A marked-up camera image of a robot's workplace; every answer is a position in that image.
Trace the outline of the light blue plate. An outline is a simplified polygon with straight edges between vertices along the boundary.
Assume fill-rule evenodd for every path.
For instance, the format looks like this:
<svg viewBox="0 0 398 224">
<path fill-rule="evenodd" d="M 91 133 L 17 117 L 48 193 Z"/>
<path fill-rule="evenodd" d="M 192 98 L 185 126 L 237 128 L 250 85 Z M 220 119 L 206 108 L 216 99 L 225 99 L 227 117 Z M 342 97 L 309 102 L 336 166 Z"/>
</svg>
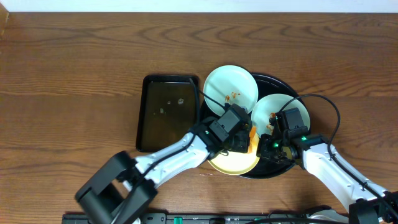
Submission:
<svg viewBox="0 0 398 224">
<path fill-rule="evenodd" d="M 253 125 L 256 127 L 256 133 L 258 136 L 262 134 L 271 134 L 270 130 L 267 129 L 269 124 L 269 118 L 272 113 L 278 112 L 293 96 L 285 94 L 271 94 L 261 98 L 255 105 L 251 113 L 251 120 Z M 295 100 L 287 105 L 284 110 L 298 108 L 302 115 L 304 125 L 310 128 L 310 116 L 309 113 L 299 100 Z"/>
<path fill-rule="evenodd" d="M 224 114 L 224 106 L 237 104 L 250 113 L 257 103 L 259 90 L 254 77 L 245 69 L 235 65 L 224 65 L 214 69 L 206 78 L 203 92 L 206 105 L 216 115 Z"/>
</svg>

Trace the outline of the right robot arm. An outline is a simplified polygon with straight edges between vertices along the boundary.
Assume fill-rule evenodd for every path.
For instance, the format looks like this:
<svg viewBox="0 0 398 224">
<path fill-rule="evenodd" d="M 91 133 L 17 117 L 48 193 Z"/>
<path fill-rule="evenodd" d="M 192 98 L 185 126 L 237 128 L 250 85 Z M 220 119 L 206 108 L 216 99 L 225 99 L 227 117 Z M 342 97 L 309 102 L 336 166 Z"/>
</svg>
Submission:
<svg viewBox="0 0 398 224">
<path fill-rule="evenodd" d="M 397 192 L 375 184 L 346 161 L 322 135 L 306 126 L 259 136 L 260 156 L 276 164 L 298 165 L 314 175 L 341 202 L 348 223 L 397 223 Z"/>
</svg>

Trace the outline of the orange green scrub sponge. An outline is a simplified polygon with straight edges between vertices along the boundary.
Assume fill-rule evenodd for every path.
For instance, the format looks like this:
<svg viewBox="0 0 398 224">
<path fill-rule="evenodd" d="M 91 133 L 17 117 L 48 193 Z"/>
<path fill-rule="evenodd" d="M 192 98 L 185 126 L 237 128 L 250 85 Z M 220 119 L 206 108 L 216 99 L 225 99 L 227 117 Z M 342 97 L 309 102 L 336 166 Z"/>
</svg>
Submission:
<svg viewBox="0 0 398 224">
<path fill-rule="evenodd" d="M 253 126 L 249 133 L 248 154 L 256 154 L 257 153 L 258 142 L 259 142 L 259 136 L 257 134 L 257 128 L 255 126 Z"/>
</svg>

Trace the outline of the black rectangular water tray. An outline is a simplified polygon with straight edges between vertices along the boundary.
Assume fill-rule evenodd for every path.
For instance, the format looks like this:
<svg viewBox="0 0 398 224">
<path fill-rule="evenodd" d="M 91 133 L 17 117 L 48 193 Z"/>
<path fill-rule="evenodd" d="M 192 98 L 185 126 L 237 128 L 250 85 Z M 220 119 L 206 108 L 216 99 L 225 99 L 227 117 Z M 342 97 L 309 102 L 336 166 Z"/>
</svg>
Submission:
<svg viewBox="0 0 398 224">
<path fill-rule="evenodd" d="M 136 149 L 156 152 L 179 140 L 196 123 L 194 75 L 148 75 L 142 82 Z"/>
</svg>

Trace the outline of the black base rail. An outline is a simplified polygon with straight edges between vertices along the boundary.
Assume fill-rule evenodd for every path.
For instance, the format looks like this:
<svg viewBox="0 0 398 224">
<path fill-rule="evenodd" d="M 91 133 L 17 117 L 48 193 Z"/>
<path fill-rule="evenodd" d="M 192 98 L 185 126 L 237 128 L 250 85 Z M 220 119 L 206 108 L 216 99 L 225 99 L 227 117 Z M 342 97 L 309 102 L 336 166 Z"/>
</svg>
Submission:
<svg viewBox="0 0 398 224">
<path fill-rule="evenodd" d="M 268 215 L 167 215 L 165 213 L 147 213 L 141 216 L 137 224 L 242 224 L 264 218 L 309 218 L 348 223 L 348 217 L 337 214 L 334 210 L 322 210 L 313 214 L 270 213 Z"/>
</svg>

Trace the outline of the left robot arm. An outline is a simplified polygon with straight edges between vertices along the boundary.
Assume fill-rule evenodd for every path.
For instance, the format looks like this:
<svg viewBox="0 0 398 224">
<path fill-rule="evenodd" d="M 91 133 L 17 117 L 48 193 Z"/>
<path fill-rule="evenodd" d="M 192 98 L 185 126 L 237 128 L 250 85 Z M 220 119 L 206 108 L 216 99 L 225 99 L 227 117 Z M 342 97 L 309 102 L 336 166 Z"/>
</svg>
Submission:
<svg viewBox="0 0 398 224">
<path fill-rule="evenodd" d="M 181 140 L 155 153 L 131 158 L 121 151 L 78 190 L 75 200 L 93 223 L 134 223 L 159 186 L 214 158 L 235 137 L 248 143 L 251 129 L 251 122 L 207 118 Z"/>
</svg>

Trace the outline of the yellow plate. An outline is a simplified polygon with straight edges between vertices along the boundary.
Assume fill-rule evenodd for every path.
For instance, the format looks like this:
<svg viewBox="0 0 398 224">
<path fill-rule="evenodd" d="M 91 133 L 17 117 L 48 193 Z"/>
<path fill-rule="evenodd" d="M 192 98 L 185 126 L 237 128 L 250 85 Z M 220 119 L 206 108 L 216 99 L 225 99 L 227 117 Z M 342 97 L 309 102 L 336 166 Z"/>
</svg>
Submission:
<svg viewBox="0 0 398 224">
<path fill-rule="evenodd" d="M 241 175 L 252 170 L 260 158 L 256 154 L 229 152 L 227 156 L 221 154 L 209 160 L 213 168 L 228 175 Z"/>
</svg>

